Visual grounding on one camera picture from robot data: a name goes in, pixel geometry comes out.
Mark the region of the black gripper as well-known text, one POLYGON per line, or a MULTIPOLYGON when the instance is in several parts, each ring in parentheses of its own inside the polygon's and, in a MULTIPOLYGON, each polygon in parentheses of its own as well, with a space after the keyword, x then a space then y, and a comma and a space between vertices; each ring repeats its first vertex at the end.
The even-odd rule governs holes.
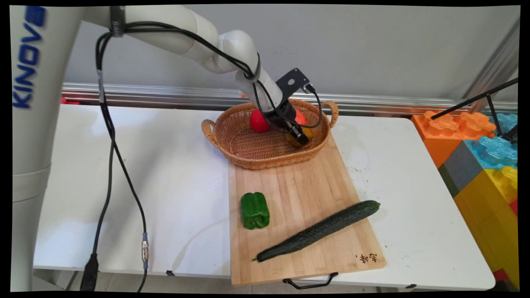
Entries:
POLYGON ((311 141, 311 129, 299 127, 299 125, 294 124, 296 109, 290 103, 289 99, 282 100, 281 104, 275 110, 271 110, 263 115, 273 130, 287 134, 287 142, 289 144, 305 146, 311 141))

